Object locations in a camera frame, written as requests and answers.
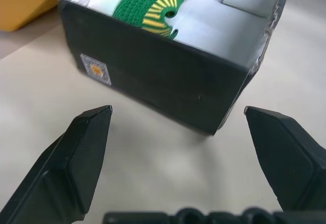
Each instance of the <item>green crocheted item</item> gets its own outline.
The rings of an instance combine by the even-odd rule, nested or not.
[[[113,17],[147,31],[174,38],[177,31],[165,22],[165,17],[177,14],[184,0],[121,0]]]

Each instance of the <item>cardboard box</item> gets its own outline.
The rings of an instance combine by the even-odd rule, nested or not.
[[[179,29],[174,40],[100,13],[89,0],[61,0],[59,9],[82,72],[215,134],[259,69],[285,1],[261,17],[219,0],[186,0],[169,20]]]
[[[58,3],[59,0],[0,0],[0,31],[15,31]]]

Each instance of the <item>white label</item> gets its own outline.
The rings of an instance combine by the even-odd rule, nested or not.
[[[84,64],[87,74],[90,77],[111,86],[112,84],[111,79],[108,74],[107,66],[105,63],[102,63],[96,59],[88,57],[83,53],[80,55],[80,58]]]

